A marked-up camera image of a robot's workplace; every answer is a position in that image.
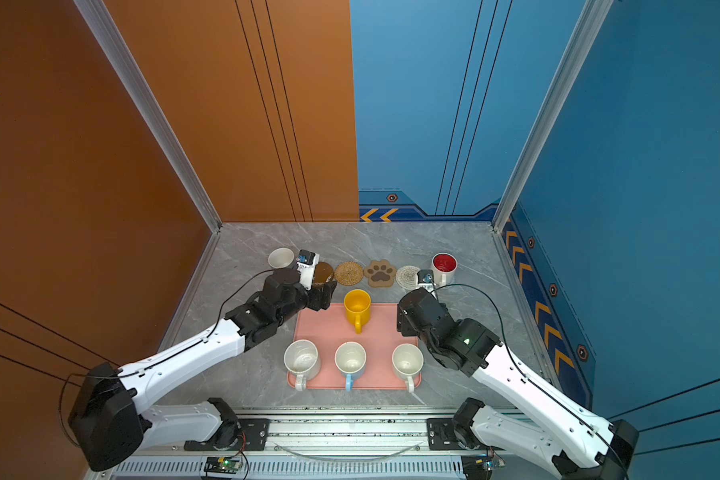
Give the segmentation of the white mug red inside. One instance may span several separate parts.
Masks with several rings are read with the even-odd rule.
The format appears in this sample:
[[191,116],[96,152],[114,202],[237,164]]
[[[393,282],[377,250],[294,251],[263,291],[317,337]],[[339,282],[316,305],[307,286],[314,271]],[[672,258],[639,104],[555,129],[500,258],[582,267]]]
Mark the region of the white mug red inside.
[[437,287],[451,284],[454,281],[458,261],[449,253],[438,253],[432,258],[432,272]]

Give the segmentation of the purple mug white inside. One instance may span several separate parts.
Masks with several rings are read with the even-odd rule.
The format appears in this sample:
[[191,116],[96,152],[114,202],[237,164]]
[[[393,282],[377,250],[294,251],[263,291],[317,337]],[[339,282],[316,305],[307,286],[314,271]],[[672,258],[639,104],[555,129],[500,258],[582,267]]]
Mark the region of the purple mug white inside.
[[280,247],[269,254],[267,261],[273,269],[289,268],[295,261],[295,253],[291,248]]

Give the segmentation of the glossy dark wooden coaster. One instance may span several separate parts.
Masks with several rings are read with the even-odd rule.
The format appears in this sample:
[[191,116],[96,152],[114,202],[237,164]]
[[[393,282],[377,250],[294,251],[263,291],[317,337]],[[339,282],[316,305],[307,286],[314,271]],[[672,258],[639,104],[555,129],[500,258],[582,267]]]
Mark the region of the glossy dark wooden coaster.
[[334,268],[327,262],[320,261],[314,271],[313,284],[323,285],[333,279]]

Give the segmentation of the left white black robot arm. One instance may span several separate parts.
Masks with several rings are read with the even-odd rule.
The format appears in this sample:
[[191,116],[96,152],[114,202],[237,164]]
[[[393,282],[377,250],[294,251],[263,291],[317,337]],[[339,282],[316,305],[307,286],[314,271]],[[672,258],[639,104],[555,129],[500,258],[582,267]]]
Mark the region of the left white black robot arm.
[[300,311],[327,309],[338,285],[335,279],[313,284],[292,268],[266,275],[261,290],[212,327],[149,358],[119,368],[103,363],[86,374],[68,425],[91,470],[111,469],[153,445],[184,441],[217,450],[237,445],[242,428],[220,398],[166,415],[153,406],[203,371],[271,338]]

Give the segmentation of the white rainbow stitched coaster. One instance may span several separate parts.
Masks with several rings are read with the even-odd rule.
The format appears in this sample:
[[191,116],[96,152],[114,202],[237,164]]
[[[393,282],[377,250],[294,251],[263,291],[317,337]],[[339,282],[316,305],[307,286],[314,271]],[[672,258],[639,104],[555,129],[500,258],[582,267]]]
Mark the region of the white rainbow stitched coaster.
[[400,267],[396,273],[397,284],[406,291],[415,290],[418,287],[418,273],[420,269],[416,266],[406,265]]

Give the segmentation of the woven rattan round coaster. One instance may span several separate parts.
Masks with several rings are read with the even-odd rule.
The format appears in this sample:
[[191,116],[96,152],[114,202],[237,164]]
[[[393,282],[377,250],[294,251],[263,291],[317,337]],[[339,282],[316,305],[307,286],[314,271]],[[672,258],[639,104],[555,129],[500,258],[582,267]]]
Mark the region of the woven rattan round coaster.
[[364,278],[364,267],[357,262],[347,261],[334,269],[335,280],[344,286],[354,286]]

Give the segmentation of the cork paw print coaster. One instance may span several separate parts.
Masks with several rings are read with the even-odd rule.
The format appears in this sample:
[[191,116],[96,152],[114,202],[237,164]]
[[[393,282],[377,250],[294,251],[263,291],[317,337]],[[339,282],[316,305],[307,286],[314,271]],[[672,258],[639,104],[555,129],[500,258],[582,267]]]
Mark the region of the cork paw print coaster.
[[363,273],[370,287],[389,288],[395,283],[397,268],[386,259],[373,260]]

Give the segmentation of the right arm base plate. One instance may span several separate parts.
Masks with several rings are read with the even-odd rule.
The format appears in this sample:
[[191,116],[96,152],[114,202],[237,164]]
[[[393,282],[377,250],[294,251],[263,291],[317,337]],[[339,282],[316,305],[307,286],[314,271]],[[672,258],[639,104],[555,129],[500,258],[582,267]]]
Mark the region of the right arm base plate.
[[455,434],[450,417],[433,417],[426,420],[428,447],[431,451],[468,451]]

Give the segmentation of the yellow mug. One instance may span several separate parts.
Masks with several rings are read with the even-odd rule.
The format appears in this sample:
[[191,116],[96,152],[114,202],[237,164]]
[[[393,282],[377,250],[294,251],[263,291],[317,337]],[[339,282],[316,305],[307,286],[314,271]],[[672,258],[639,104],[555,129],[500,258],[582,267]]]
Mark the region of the yellow mug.
[[361,289],[351,290],[345,295],[343,305],[346,320],[357,334],[361,334],[371,317],[372,300],[370,294]]

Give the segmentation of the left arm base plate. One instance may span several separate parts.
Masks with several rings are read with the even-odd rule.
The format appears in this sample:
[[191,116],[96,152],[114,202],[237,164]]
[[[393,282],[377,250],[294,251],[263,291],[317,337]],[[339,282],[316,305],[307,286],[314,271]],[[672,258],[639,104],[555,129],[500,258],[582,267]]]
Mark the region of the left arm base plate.
[[186,441],[185,451],[263,451],[270,420],[242,418],[223,420],[219,429],[207,441]]

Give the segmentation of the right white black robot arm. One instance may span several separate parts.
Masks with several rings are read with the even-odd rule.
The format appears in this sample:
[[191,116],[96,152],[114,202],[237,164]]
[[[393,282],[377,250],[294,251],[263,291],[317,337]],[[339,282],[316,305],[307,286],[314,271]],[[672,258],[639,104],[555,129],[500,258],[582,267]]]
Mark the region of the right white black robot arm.
[[454,319],[424,288],[398,302],[397,329],[420,339],[441,366],[491,388],[526,417],[519,421],[469,398],[452,418],[462,446],[505,450],[557,479],[628,478],[637,429],[576,403],[523,364],[502,335],[477,320]]

